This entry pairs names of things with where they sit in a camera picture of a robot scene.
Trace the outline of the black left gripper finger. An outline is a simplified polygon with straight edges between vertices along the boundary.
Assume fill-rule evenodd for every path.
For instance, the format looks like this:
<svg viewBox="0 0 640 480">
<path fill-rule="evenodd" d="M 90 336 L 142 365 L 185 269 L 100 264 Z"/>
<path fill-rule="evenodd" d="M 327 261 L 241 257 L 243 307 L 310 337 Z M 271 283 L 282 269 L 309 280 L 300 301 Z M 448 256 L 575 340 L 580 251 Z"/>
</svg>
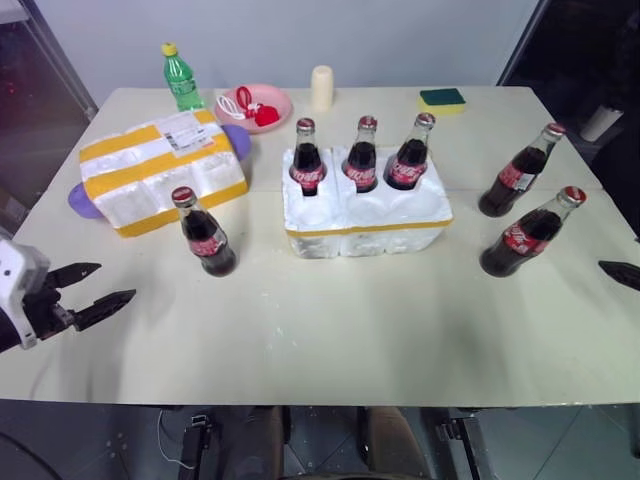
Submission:
<svg viewBox="0 0 640 480">
<path fill-rule="evenodd" d="M 84 280 L 101 268 L 100 263 L 77 262 L 48 272 L 48 286 L 65 288 Z"/>
<path fill-rule="evenodd" d="M 116 291 L 96 300 L 91 306 L 73 314 L 73 326 L 84 331 L 124 308 L 136 295 L 135 289 Z"/>
</svg>

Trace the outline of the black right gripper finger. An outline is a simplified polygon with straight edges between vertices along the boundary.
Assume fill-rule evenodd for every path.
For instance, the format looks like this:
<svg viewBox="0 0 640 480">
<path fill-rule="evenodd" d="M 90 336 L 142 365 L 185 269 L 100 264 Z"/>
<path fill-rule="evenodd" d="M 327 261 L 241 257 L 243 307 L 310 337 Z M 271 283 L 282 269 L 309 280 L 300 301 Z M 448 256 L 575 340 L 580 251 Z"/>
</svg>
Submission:
<svg viewBox="0 0 640 480">
<path fill-rule="evenodd" d="M 599 260 L 598 265 L 616 282 L 636 291 L 640 290 L 640 268 L 638 266 L 626 262 L 605 260 Z"/>
</svg>

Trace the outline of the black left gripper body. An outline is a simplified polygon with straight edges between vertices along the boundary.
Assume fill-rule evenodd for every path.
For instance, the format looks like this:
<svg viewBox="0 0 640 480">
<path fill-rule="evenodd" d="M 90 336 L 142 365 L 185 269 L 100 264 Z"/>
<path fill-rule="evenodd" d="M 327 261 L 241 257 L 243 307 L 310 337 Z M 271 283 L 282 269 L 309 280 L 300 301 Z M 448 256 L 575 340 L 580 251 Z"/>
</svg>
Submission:
<svg viewBox="0 0 640 480">
<path fill-rule="evenodd" d="M 73 326 L 75 311 L 60 305 L 62 288 L 48 286 L 48 273 L 41 287 L 25 295 L 22 304 L 38 340 L 47 340 Z"/>
</svg>

